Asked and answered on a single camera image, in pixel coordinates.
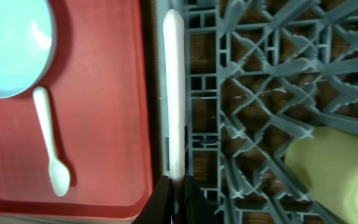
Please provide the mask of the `light blue plate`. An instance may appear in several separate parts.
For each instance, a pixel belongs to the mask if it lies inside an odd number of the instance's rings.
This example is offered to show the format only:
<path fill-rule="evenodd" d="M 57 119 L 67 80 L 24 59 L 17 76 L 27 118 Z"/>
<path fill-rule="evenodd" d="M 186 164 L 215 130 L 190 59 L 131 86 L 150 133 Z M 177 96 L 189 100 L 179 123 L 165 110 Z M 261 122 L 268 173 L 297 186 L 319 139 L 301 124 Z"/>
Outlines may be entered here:
<path fill-rule="evenodd" d="M 57 48 L 57 25 L 47 0 L 0 0 L 0 99 L 40 81 Z"/>

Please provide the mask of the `white plastic spoon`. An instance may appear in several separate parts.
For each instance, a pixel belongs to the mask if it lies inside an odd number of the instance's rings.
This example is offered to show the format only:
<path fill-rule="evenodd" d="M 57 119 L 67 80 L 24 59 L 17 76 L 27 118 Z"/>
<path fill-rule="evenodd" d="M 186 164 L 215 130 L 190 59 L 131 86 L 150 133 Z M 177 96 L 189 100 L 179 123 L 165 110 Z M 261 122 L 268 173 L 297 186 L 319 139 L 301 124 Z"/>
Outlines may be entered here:
<path fill-rule="evenodd" d="M 33 90 L 32 97 L 48 154 L 50 183 L 55 195 L 63 197 L 70 188 L 71 174 L 68 167 L 58 158 L 48 92 L 44 87 L 38 86 Z"/>

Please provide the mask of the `white plastic fork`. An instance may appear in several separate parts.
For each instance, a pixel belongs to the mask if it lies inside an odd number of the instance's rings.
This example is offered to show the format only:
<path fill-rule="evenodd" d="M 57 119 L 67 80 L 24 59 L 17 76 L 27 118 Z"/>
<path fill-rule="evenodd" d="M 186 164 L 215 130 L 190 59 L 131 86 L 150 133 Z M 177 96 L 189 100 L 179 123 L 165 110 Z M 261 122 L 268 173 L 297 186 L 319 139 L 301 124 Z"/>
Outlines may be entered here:
<path fill-rule="evenodd" d="M 169 168 L 173 180 L 185 176 L 185 24 L 180 13 L 167 11 L 163 42 L 168 107 Z"/>

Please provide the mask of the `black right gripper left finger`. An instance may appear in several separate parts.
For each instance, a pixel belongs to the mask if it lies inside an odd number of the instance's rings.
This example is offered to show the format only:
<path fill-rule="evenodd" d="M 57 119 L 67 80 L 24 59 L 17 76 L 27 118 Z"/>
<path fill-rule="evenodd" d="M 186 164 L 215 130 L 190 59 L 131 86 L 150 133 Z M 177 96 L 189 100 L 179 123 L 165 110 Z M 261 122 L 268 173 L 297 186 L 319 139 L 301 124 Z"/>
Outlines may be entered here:
<path fill-rule="evenodd" d="M 171 224 L 171 180 L 163 175 L 132 224 Z"/>

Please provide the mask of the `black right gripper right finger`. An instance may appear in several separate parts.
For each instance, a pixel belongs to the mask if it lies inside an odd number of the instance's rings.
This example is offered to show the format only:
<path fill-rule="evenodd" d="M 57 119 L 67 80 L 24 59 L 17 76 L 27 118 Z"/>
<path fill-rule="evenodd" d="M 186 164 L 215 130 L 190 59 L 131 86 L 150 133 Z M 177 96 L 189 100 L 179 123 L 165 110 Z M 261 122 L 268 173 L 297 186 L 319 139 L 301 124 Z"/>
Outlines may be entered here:
<path fill-rule="evenodd" d="M 219 224 L 207 199 L 191 175 L 185 176 L 184 206 L 188 224 Z"/>

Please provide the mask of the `yellow plastic cup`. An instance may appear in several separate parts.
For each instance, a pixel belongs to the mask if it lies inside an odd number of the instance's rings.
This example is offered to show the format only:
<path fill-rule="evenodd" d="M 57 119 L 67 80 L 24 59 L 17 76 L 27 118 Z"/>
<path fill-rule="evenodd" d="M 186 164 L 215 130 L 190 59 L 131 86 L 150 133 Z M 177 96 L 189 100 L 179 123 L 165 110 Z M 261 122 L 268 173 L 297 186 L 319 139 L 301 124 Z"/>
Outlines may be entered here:
<path fill-rule="evenodd" d="M 313 199 L 347 223 L 358 223 L 358 135 L 329 126 L 296 138 L 285 164 Z"/>

